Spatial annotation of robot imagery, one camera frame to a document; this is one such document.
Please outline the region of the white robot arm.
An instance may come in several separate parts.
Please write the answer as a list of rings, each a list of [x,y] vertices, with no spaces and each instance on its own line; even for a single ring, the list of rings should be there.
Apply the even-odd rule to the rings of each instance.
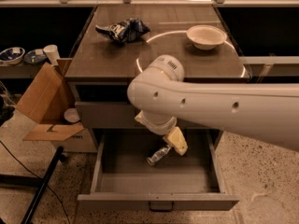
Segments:
[[[176,58],[162,55],[127,89],[135,120],[165,135],[178,119],[299,151],[298,84],[203,84],[183,80]]]

